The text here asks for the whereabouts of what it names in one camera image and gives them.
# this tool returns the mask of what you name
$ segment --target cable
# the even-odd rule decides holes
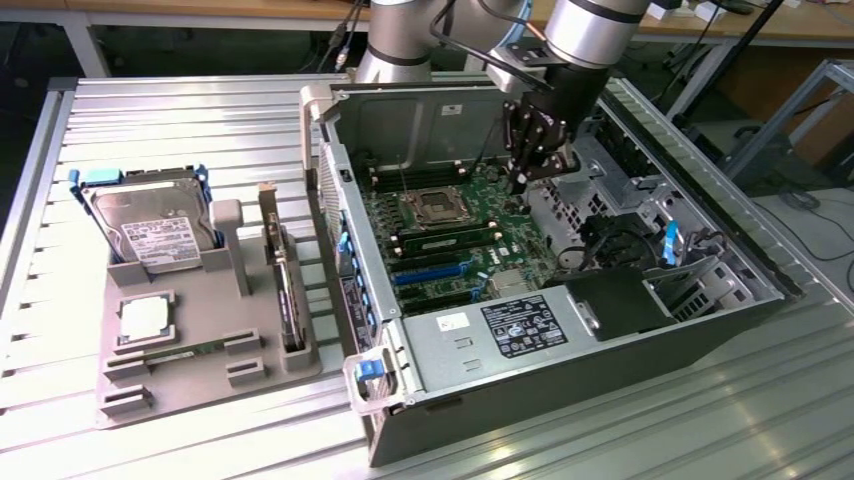
[[[356,25],[359,25],[359,17],[362,15],[362,8],[364,7],[364,1],[359,0],[359,7],[356,8],[356,16],[352,19],[352,27],[350,28],[350,35],[347,36],[347,43],[338,52],[338,58],[335,59],[335,72],[339,72],[344,63],[347,63],[347,56],[350,55],[350,44],[352,43],[352,37],[356,36]]]
[[[839,20],[847,26],[854,27],[854,21],[850,18],[847,18],[845,15],[842,15],[839,12],[837,12],[833,8],[830,8],[830,5],[827,5],[827,3],[822,3],[821,5],[822,7],[825,7],[825,11],[827,11],[827,13],[833,18]]]
[[[475,170],[478,168],[478,165],[480,165],[480,162],[483,161],[483,155],[486,154],[486,149],[488,147],[490,144],[490,139],[492,138],[492,132],[495,131],[495,125],[498,125],[502,121],[502,117],[500,115],[498,117],[495,117],[495,121],[492,122],[492,125],[490,125],[490,131],[486,133],[486,138],[483,139],[483,146],[480,147],[480,153],[478,153],[478,158],[475,159],[475,163],[471,164],[471,167],[468,169],[468,178],[471,178],[471,176],[475,174]]]
[[[786,225],[786,223],[783,222],[783,220],[774,214],[774,212],[771,212],[771,210],[769,210],[765,206],[762,206],[759,203],[754,202],[754,205],[757,207],[759,207],[762,210],[765,210],[765,212],[771,215],[771,217],[774,217],[777,219],[777,221],[779,222],[779,224],[786,228],[786,230],[789,230],[789,233],[791,233],[791,235],[798,239],[798,242],[801,242],[801,245],[803,245],[805,250],[807,251],[807,253],[810,254],[810,256],[815,259],[815,260],[821,260],[822,262],[833,262],[835,260],[839,260],[841,258],[847,257],[849,255],[854,254],[854,250],[851,250],[850,252],[846,252],[841,255],[837,255],[834,257],[821,257],[815,254],[815,252],[813,251],[813,249],[810,248],[810,246],[806,244],[806,242],[803,241],[803,238],[801,238],[801,236],[797,234],[797,232],[791,229],[791,227],[789,225]],[[839,225],[834,220],[829,219],[827,217],[823,217],[818,214],[815,214],[819,218],[823,218],[825,220],[831,221],[834,224]],[[851,236],[849,235],[847,231],[843,229],[845,234],[847,235],[849,238],[851,238]],[[854,270],[854,260],[851,260],[851,262],[849,263],[849,268],[846,270],[846,275],[845,275],[845,281],[847,283],[847,287],[849,290],[851,292],[854,292],[854,283],[851,282],[851,271]]]
[[[526,26],[527,25],[527,21],[522,20],[518,17],[511,17],[510,15],[504,15],[503,13],[500,13],[496,10],[492,10],[492,7],[490,7],[486,4],[486,0],[478,0],[478,3],[480,4],[480,8],[486,11],[486,13],[488,13],[490,15],[492,15],[495,18],[500,18],[502,20],[507,21],[507,22],[512,22],[516,25],[522,25]]]
[[[845,95],[847,92],[845,90],[834,93],[833,95],[830,95],[825,100],[822,100],[821,102],[815,102],[813,105],[810,105],[809,107],[803,107],[801,110],[798,110],[795,113],[791,114],[791,116],[797,116],[797,115],[802,115],[806,112],[815,110],[818,107],[821,107],[823,104],[826,104],[830,100],[833,100],[834,98],[837,98],[837,96],[839,95]]]
[[[685,57],[686,61],[682,63],[682,66],[679,67],[679,70],[677,71],[677,74],[673,76],[673,79],[670,80],[670,83],[667,84],[667,86],[662,90],[662,93],[659,93],[658,96],[653,99],[653,105],[655,105],[657,107],[659,106],[659,102],[665,98],[665,95],[667,94],[667,92],[670,91],[673,86],[679,81],[679,77],[682,76],[683,70],[686,69],[686,67],[691,63],[691,62],[689,62],[689,60],[691,59],[691,57],[694,57],[694,54],[697,53],[697,50],[699,49],[699,45],[703,42],[703,38],[706,38],[706,33],[709,33],[709,27],[711,27],[711,23],[715,21],[715,17],[718,16],[718,12],[719,11],[721,11],[721,3],[715,3],[715,11],[711,13],[711,17],[709,18],[709,22],[706,22],[706,28],[703,28],[703,32],[699,34],[699,37],[697,38],[697,42],[694,42],[694,46],[691,47],[691,53],[690,53],[690,55],[687,57]]]
[[[492,10],[492,7],[490,7],[486,4],[486,0],[478,0],[478,3],[480,4],[480,8],[483,8],[483,10],[486,11],[486,13],[488,13],[490,15],[492,15],[495,18],[500,18],[502,20],[504,20],[506,22],[511,22],[515,23],[516,25],[522,25],[524,28],[528,29],[528,31],[534,34],[534,36],[539,39],[540,42],[546,42],[546,35],[543,34],[543,32],[539,30],[539,28],[536,28],[534,26],[534,24],[531,24],[530,21],[519,18],[519,17],[514,17],[511,15],[504,15],[502,12],[499,12],[498,10]]]
[[[519,70],[516,67],[510,65],[503,60],[499,60],[498,58],[492,57],[488,53],[482,52],[476,48],[472,48],[468,45],[466,45],[464,43],[454,40],[451,37],[444,35],[436,29],[436,26],[439,25],[439,22],[446,17],[446,15],[448,14],[448,11],[451,10],[451,8],[454,7],[455,4],[456,4],[456,0],[448,0],[448,2],[446,3],[444,7],[442,8],[442,10],[439,10],[439,13],[436,14],[435,18],[432,19],[432,22],[430,22],[430,34],[434,37],[436,37],[443,43],[446,43],[446,44],[451,45],[452,47],[455,47],[456,49],[462,50],[468,55],[471,55],[472,57],[478,58],[480,61],[483,61],[483,62],[488,63],[490,65],[492,65],[495,68],[500,68],[502,70],[504,70],[514,77],[516,77],[519,80],[522,80],[524,83],[527,83],[531,86],[531,88],[534,88],[534,90],[539,90],[539,91],[543,91],[543,92],[551,92],[554,90],[551,85],[549,85],[546,82],[543,82],[534,75],[523,72],[522,70]]]
[[[769,20],[774,16],[774,13],[777,12],[782,4],[783,4],[783,0],[770,0],[767,7],[759,12],[759,15],[757,15],[757,18],[750,24],[750,27],[747,27],[747,31],[741,36],[741,38],[738,39],[738,42],[735,43],[730,51],[723,56],[723,59],[721,60],[721,63],[718,64],[718,66],[714,68],[711,75],[709,77],[709,80],[701,87],[699,92],[697,92],[697,95],[694,95],[694,98],[691,98],[687,105],[685,105],[685,109],[678,119],[674,118],[675,122],[681,126],[685,126],[687,124],[689,119],[691,118],[691,115],[694,115],[694,112],[697,111],[698,106],[701,105],[706,96],[709,95],[709,92],[714,90],[715,85],[721,80],[721,77],[723,77],[726,72],[730,70],[730,68],[735,64],[735,61],[745,53],[745,49],[750,46],[750,43],[757,38],[759,31],[762,30],[765,25],[769,23]]]
[[[339,45],[342,44],[342,41],[344,40],[344,35],[347,34],[347,24],[350,23],[352,14],[356,12],[356,8],[359,8],[363,1],[364,0],[359,0],[356,3],[352,4],[352,7],[350,7],[350,12],[347,12],[347,16],[344,17],[344,20],[342,20],[342,23],[338,24],[338,26],[335,27],[335,30],[332,31],[332,36],[330,37],[330,44],[327,46],[326,53],[323,54],[323,58],[320,59],[320,63],[318,64],[318,70],[316,70],[318,73],[323,71],[323,65],[326,64],[326,61],[330,58],[330,54],[332,53],[332,50],[335,50],[339,47]]]
[[[842,233],[845,234],[845,236],[849,237],[849,240],[854,242],[854,237],[851,236],[849,231],[845,229],[842,224],[837,222],[833,218],[825,217],[821,213],[815,211],[818,210],[818,207],[822,206],[822,202],[818,199],[818,197],[815,197],[813,194],[810,194],[805,190],[797,190],[791,187],[783,187],[783,191],[779,194],[779,199],[783,201],[786,205],[789,205],[791,209],[809,212],[822,220],[826,220],[830,223],[833,223],[839,228],[839,230],[842,230]]]
[[[791,235],[798,239],[798,241],[803,245],[803,248],[806,249],[807,253],[810,254],[810,256],[813,258],[815,258],[815,260],[821,260],[822,262],[833,262],[834,260],[839,260],[841,258],[845,258],[845,257],[847,257],[849,255],[851,255],[854,253],[854,250],[851,250],[850,252],[842,253],[842,254],[835,255],[833,257],[822,257],[822,256],[817,255],[815,252],[813,251],[813,249],[810,248],[810,246],[803,241],[803,238],[801,238],[798,233],[791,229],[791,227],[789,225],[786,225],[786,222],[783,222],[783,220],[774,214],[774,212],[771,212],[771,210],[769,210],[759,203],[754,202],[754,204],[757,205],[757,207],[759,207],[762,210],[765,210],[765,212],[769,215],[771,215],[771,217],[774,217],[777,219],[779,224],[786,228],[786,230],[789,230],[789,233],[791,233]]]
[[[303,72],[315,63],[315,60],[320,56],[320,43],[316,42],[316,40],[315,40],[312,35],[314,34],[310,33],[308,36],[310,36],[310,39],[311,39],[310,43],[314,44],[314,45],[311,45],[311,47],[310,47],[311,51],[306,54],[306,56],[303,57],[303,60],[306,60],[306,58],[308,58],[310,55],[311,55],[311,59],[306,63],[303,63],[303,66],[299,67],[299,69],[294,73]]]

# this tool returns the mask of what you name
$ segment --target black cable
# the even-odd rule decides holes
[[[687,57],[685,57],[685,62],[682,62],[682,66],[679,67],[679,70],[677,70],[675,75],[670,79],[670,83],[667,84],[667,86],[662,90],[662,93],[658,94],[658,96],[655,97],[655,100],[653,101],[653,105],[655,105],[657,107],[659,106],[659,102],[665,98],[665,95],[667,95],[667,92],[679,81],[679,77],[682,76],[683,70],[691,63],[690,60],[694,57],[697,50],[699,49],[699,45],[703,42],[703,38],[706,38],[706,33],[709,33],[709,28],[711,27],[711,24],[715,21],[715,16],[718,15],[719,11],[721,11],[721,4],[717,3],[715,11],[711,13],[711,18],[709,19],[709,22],[706,22],[706,28],[703,28],[703,32],[699,34],[699,37],[697,38],[697,42],[694,42],[694,46],[691,47],[691,53],[687,55]]]
[[[316,41],[312,35],[314,35],[312,33],[308,34],[308,38],[311,39],[310,41],[311,50],[306,53],[306,56],[303,56],[303,60],[306,60],[310,55],[311,55],[311,59],[306,63],[303,63],[303,66],[299,67],[299,69],[294,73],[300,73],[308,67],[311,67],[311,65],[315,63],[315,60],[318,60],[318,57],[320,56],[320,43]]]
[[[786,225],[786,222],[783,222],[783,220],[774,214],[774,212],[771,212],[771,210],[769,210],[763,205],[761,205],[759,203],[754,202],[754,204],[757,205],[757,207],[759,207],[762,210],[765,210],[765,212],[771,215],[771,217],[774,217],[777,219],[777,221],[779,222],[779,224],[786,228],[786,230],[789,230],[789,233],[791,233],[791,235],[798,239],[798,241],[801,242],[801,244],[803,245],[803,248],[806,249],[807,253],[810,254],[810,256],[813,258],[815,258],[815,260],[821,260],[822,262],[833,262],[834,260],[839,260],[841,258],[847,257],[849,255],[851,255],[854,253],[854,250],[851,250],[850,252],[842,253],[839,255],[835,255],[833,257],[822,257],[819,255],[815,254],[815,252],[813,251],[813,249],[810,248],[810,246],[806,244],[806,242],[803,241],[803,238],[801,238],[801,236],[798,235],[798,233],[791,229],[791,227],[789,225]]]
[[[709,92],[711,92],[711,90],[715,88],[718,80],[721,80],[721,77],[723,77],[725,73],[735,63],[735,60],[738,60],[738,57],[741,57],[745,49],[753,42],[753,39],[757,38],[757,35],[759,34],[762,27],[765,27],[765,25],[767,24],[771,16],[774,15],[774,12],[777,12],[777,9],[782,4],[783,4],[783,0],[771,0],[765,10],[762,10],[762,12],[759,12],[759,15],[757,15],[757,19],[753,21],[753,23],[750,24],[750,27],[747,28],[747,31],[738,39],[738,43],[730,49],[729,53],[723,57],[723,60],[721,61],[721,64],[718,65],[715,70],[711,72],[709,81],[699,89],[699,92],[697,93],[697,95],[694,96],[689,104],[685,106],[685,111],[682,112],[682,115],[679,116],[679,119],[678,119],[679,124],[683,125],[687,123],[687,120],[691,118],[691,115],[694,114],[697,107],[699,106],[703,99],[706,98],[706,95],[709,95]]]
[[[492,57],[488,53],[482,52],[480,50],[478,50],[476,48],[470,47],[468,45],[466,45],[464,43],[454,40],[451,37],[448,37],[447,35],[444,35],[438,29],[436,26],[439,25],[439,22],[442,21],[442,19],[446,17],[446,15],[448,14],[448,12],[451,11],[451,8],[454,8],[454,5],[456,4],[456,0],[448,0],[448,2],[446,3],[444,7],[442,8],[442,10],[439,10],[439,13],[436,14],[435,18],[432,19],[432,22],[430,22],[430,34],[436,37],[443,43],[451,45],[452,47],[455,47],[458,50],[462,50],[463,52],[466,52],[468,55],[471,55],[472,57],[475,57],[478,60],[488,63],[490,65],[492,65],[495,68],[500,68],[502,70],[504,70],[507,73],[510,73],[514,77],[516,77],[519,80],[522,80],[526,84],[528,84],[531,86],[531,88],[534,88],[534,90],[539,90],[542,92],[551,92],[554,90],[554,88],[551,87],[551,85],[549,85],[546,82],[543,82],[539,78],[536,78],[534,75],[523,72],[522,70],[519,70],[516,67],[514,67],[512,65],[510,65],[507,62],[504,62],[503,60],[499,60],[498,58]]]
[[[803,107],[801,110],[798,110],[795,113],[791,114],[791,116],[797,116],[797,115],[802,115],[806,112],[815,110],[818,107],[821,107],[823,104],[826,104],[830,100],[833,100],[837,95],[843,94],[845,91],[839,92],[839,93],[834,93],[833,95],[830,95],[825,100],[822,100],[821,102],[814,103],[813,105],[810,105],[809,107]]]
[[[480,153],[478,153],[478,158],[475,159],[475,162],[471,164],[471,167],[468,169],[468,178],[471,178],[471,176],[475,174],[475,169],[478,168],[478,165],[480,165],[480,162],[483,161],[483,155],[486,154],[486,149],[490,145],[490,139],[492,138],[492,132],[495,131],[495,125],[498,125],[502,121],[502,117],[500,115],[495,118],[495,121],[492,122],[492,125],[490,125],[490,131],[486,133],[486,138],[483,139],[483,146],[480,147]]]
[[[352,14],[356,12],[356,8],[359,8],[363,1],[364,0],[359,0],[352,4],[352,7],[350,7],[350,12],[347,12],[347,16],[344,17],[344,20],[342,20],[342,23],[338,24],[338,26],[335,27],[335,30],[332,31],[332,36],[330,37],[330,44],[327,46],[326,53],[323,54],[323,58],[320,59],[320,63],[318,64],[318,70],[316,70],[318,73],[323,71],[323,65],[326,64],[326,61],[330,58],[330,54],[332,53],[332,50],[335,50],[340,46],[342,41],[344,40],[344,35],[347,34],[347,24],[350,23]]]
[[[786,205],[789,205],[789,207],[791,207],[794,210],[809,212],[822,220],[826,220],[830,223],[833,223],[839,228],[839,230],[842,230],[842,233],[845,234],[845,236],[849,237],[849,240],[854,242],[854,237],[851,237],[851,234],[845,229],[842,224],[837,222],[833,218],[825,217],[821,213],[815,211],[822,206],[822,202],[818,199],[818,197],[815,197],[806,190],[799,189],[797,187],[793,188],[791,186],[785,186],[783,191],[779,193],[778,196],[782,202]]]
[[[757,202],[754,202],[754,205],[757,207],[759,207],[762,210],[765,210],[765,212],[769,215],[771,215],[771,217],[774,217],[777,219],[779,224],[786,228],[786,230],[789,230],[789,233],[791,233],[791,235],[798,239],[798,242],[801,242],[801,245],[803,245],[805,250],[807,251],[807,253],[810,254],[810,256],[815,260],[821,260],[822,262],[833,262],[833,261],[839,260],[841,258],[845,258],[849,255],[854,254],[854,250],[851,250],[850,252],[846,252],[846,253],[843,253],[841,255],[837,255],[834,257],[821,257],[821,256],[818,256],[815,254],[815,252],[813,251],[813,249],[810,248],[810,246],[803,241],[803,238],[801,238],[798,233],[793,230],[793,228],[789,225],[786,225],[786,222],[783,222],[783,220],[774,214],[774,212],[771,212],[771,210],[769,210],[765,206],[759,205],[759,203],[757,203]],[[831,221],[835,225],[839,226],[839,228],[842,228],[842,226],[834,220],[829,219],[827,217],[819,216],[819,218],[823,218],[825,220]],[[842,229],[842,231],[845,232],[847,237],[851,238],[851,235],[849,235],[847,231],[845,229]],[[847,268],[846,276],[845,276],[845,281],[847,283],[849,290],[851,292],[854,292],[854,283],[851,282],[851,270],[854,270],[854,260],[851,260],[851,262],[849,263],[849,268]]]
[[[502,20],[515,23],[516,25],[522,25],[526,26],[527,25],[527,21],[522,20],[518,17],[512,17],[510,15],[504,15],[502,12],[492,10],[492,7],[490,7],[486,4],[486,0],[478,0],[478,3],[480,4],[480,8],[483,8],[483,10],[486,11],[486,13],[488,13],[490,15],[492,15],[495,18],[500,18]]]
[[[352,19],[352,27],[350,28],[350,36],[347,37],[347,43],[344,44],[344,48],[350,48],[350,44],[352,43],[352,37],[356,35],[356,25],[359,25],[359,17],[362,16],[362,9],[364,8],[364,0],[359,0],[359,8],[356,8],[356,16]]]

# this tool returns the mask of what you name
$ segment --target power supply label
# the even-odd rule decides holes
[[[164,218],[122,225],[143,266],[198,260],[199,245],[187,217]]]
[[[567,342],[542,295],[482,307],[502,355],[514,358]]]

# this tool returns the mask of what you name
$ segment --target motherboard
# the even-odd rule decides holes
[[[540,287],[555,255],[498,162],[368,176],[363,200],[404,315]]]

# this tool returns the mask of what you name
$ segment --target floor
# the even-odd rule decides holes
[[[17,25],[0,24],[0,55],[5,56]],[[115,76],[286,74],[316,70],[326,33],[214,29],[101,27],[97,30]],[[354,40],[348,65],[364,50],[366,35]],[[673,78],[662,68],[670,45],[635,43],[618,64],[641,91],[654,97]],[[462,70],[464,55],[438,50],[434,70]],[[0,226],[12,202],[20,170],[51,77],[80,76],[64,33],[39,26],[20,58],[0,70]],[[677,84],[662,98],[666,107],[682,89]],[[713,92],[698,109],[697,121],[745,118],[745,113]]]

